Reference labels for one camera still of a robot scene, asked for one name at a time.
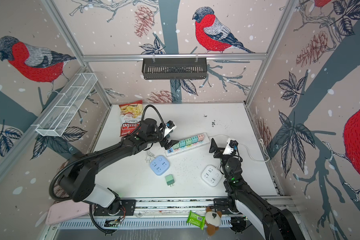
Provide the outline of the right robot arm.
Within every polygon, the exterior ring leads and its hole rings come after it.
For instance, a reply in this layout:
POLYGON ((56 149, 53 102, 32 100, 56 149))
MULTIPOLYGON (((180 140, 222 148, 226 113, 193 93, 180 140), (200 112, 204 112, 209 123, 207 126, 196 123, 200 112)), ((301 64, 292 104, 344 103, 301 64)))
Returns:
POLYGON ((231 140, 225 148, 219 148, 211 139, 209 150, 214 158, 220 159, 230 211, 247 217, 265 240, 303 240, 305 237, 294 215, 269 204, 244 180, 238 145, 231 140))

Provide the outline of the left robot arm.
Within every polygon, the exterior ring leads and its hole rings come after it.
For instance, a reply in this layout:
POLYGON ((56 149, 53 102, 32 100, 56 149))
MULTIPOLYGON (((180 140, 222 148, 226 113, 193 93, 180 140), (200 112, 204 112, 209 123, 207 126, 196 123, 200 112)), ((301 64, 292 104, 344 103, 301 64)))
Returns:
POLYGON ((125 214, 127 211, 121 203, 121 197, 115 191, 96 185, 96 175, 119 160, 149 150, 155 143, 160 143, 166 150, 170 149, 177 144, 177 141, 169 140, 169 134, 175 128, 173 121, 158 124, 156 120, 142 116, 137 127, 122 137, 119 143, 70 160, 51 180, 50 197, 59 202, 72 200, 75 203, 89 204, 92 223, 105 235, 112 235, 113 230, 103 229, 95 221, 96 206, 105 209, 109 215, 115 215, 119 211, 125 214))

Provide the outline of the pink plug adapter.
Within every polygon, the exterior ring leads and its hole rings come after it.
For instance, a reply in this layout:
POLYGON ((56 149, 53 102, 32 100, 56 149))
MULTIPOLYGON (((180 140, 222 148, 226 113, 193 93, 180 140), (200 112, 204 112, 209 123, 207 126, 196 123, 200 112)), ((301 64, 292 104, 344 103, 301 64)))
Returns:
POLYGON ((201 142, 205 139, 205 135, 204 134, 200 134, 200 135, 197 135, 198 137, 198 141, 201 142))

